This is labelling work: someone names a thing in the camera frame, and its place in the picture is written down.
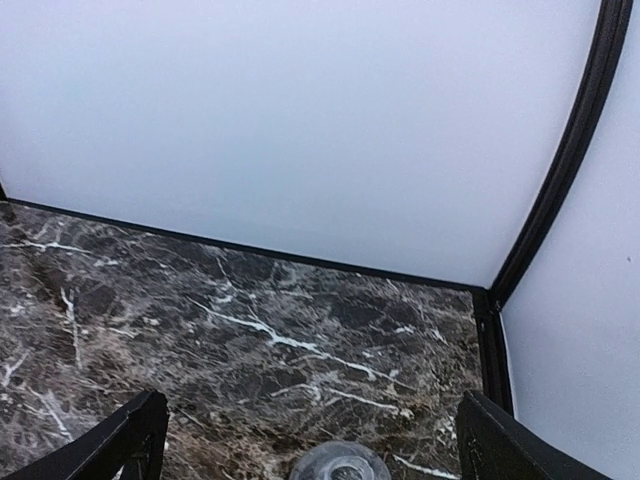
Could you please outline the clear plastic bottle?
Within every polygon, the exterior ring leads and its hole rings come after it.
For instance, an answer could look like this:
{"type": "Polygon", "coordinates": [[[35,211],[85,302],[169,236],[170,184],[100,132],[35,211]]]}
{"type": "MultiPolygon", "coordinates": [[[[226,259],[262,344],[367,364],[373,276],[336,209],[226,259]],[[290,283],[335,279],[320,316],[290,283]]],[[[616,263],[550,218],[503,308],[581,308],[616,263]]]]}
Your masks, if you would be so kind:
{"type": "Polygon", "coordinates": [[[328,441],[305,453],[295,464],[290,480],[390,480],[382,458],[356,442],[328,441]]]}

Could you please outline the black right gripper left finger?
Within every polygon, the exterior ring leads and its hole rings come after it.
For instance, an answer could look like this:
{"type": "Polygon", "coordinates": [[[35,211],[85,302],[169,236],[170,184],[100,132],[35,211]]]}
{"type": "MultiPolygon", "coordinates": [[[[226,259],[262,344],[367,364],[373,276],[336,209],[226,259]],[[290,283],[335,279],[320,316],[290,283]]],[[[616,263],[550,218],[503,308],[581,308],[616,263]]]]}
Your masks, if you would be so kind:
{"type": "Polygon", "coordinates": [[[83,436],[7,478],[158,480],[168,422],[165,395],[142,391],[83,436]]]}

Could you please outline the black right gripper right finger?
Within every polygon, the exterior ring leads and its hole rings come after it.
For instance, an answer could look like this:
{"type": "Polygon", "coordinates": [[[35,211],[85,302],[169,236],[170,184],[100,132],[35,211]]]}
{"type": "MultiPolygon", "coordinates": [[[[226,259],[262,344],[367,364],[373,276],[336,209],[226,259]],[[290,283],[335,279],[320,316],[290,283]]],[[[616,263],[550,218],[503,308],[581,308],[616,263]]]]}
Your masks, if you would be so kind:
{"type": "Polygon", "coordinates": [[[464,393],[456,415],[463,479],[604,479],[536,436],[478,391],[464,393]]]}

